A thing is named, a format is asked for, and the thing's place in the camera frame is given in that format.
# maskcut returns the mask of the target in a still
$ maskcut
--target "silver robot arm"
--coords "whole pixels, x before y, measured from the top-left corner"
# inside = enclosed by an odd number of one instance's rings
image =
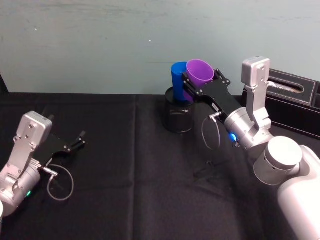
[[[278,203],[297,237],[320,239],[320,159],[308,147],[284,136],[272,136],[265,108],[270,60],[252,57],[242,64],[247,107],[224,122],[251,157],[256,177],[278,188]]]
[[[9,161],[0,172],[0,201],[3,216],[11,215],[40,180],[40,168],[53,176],[57,173],[33,159],[35,150],[47,139],[52,122],[31,111],[23,115]]]

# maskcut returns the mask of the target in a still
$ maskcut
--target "wall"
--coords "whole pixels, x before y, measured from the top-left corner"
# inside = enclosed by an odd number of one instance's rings
[[[319,79],[318,0],[1,0],[0,73],[11,92],[163,94],[201,58],[239,94],[241,64]]]

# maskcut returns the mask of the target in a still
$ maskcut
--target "cable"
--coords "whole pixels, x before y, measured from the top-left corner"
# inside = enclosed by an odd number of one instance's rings
[[[70,176],[71,185],[72,185],[72,187],[71,187],[71,192],[70,192],[70,194],[69,194],[68,196],[66,196],[66,197],[64,197],[64,198],[57,198],[57,197],[53,196],[53,195],[51,194],[51,192],[50,192],[50,183],[51,183],[52,180],[54,179],[54,176],[53,176],[53,175],[50,177],[50,180],[49,180],[49,182],[48,182],[48,185],[46,186],[46,190],[47,190],[49,196],[50,196],[52,199],[54,199],[54,200],[56,200],[56,201],[65,201],[65,200],[69,199],[69,198],[72,196],[72,194],[74,193],[74,189],[75,189],[74,178],[72,177],[71,173],[70,173],[65,167],[60,166],[60,165],[56,165],[56,164],[50,164],[50,165],[53,166],[53,167],[57,167],[57,168],[60,168],[60,169],[65,170],[66,173],[69,174],[69,176]]]
[[[202,122],[201,133],[202,133],[202,138],[203,138],[203,141],[204,141],[205,146],[206,146],[208,149],[212,150],[212,148],[208,146],[207,141],[206,141],[206,139],[205,139],[205,135],[204,135],[204,125],[205,125],[205,121],[206,121],[206,120],[207,120],[207,117],[206,117],[206,118],[203,120],[203,122]]]
[[[219,130],[219,126],[218,126],[218,123],[217,123],[217,120],[214,118],[214,117],[210,117],[209,118],[215,123],[215,126],[216,126],[216,130],[217,130],[217,134],[218,134],[218,148],[220,148],[220,145],[221,145],[221,137],[220,137],[220,130]],[[205,135],[204,135],[204,125],[205,125],[205,121],[207,120],[208,118],[206,117],[203,122],[202,122],[202,126],[201,126],[201,134],[202,134],[202,138],[203,138],[203,142],[205,144],[205,146],[210,149],[210,150],[213,150],[211,147],[208,146],[207,144],[207,141],[205,139]]]

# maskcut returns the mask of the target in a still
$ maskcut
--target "table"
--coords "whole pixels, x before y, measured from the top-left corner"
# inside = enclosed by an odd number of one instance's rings
[[[292,240],[277,191],[254,176],[245,153],[220,124],[221,147],[209,150],[201,123],[211,110],[196,106],[192,131],[162,125],[164,96],[9,93],[0,96],[0,167],[10,156],[23,114],[53,114],[52,133],[86,146],[62,159],[75,182],[55,202],[42,179],[19,209],[3,219],[1,240]],[[210,146],[214,125],[204,126]],[[319,141],[273,127],[320,155]]]

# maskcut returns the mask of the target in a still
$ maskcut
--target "cylindrical joint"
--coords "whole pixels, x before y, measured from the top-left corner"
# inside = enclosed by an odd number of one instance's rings
[[[303,153],[300,146],[292,139],[285,136],[272,138],[254,164],[256,177],[267,185],[278,185],[292,171],[297,171]]]
[[[240,145],[246,150],[254,144],[254,136],[257,134],[257,130],[254,128],[254,123],[250,120],[245,107],[231,113],[225,120],[224,126],[229,133],[236,135]]]
[[[3,215],[11,215],[25,199],[27,193],[39,182],[40,174],[31,165],[25,170],[18,180],[16,187],[5,188],[0,191],[0,200],[3,203]]]

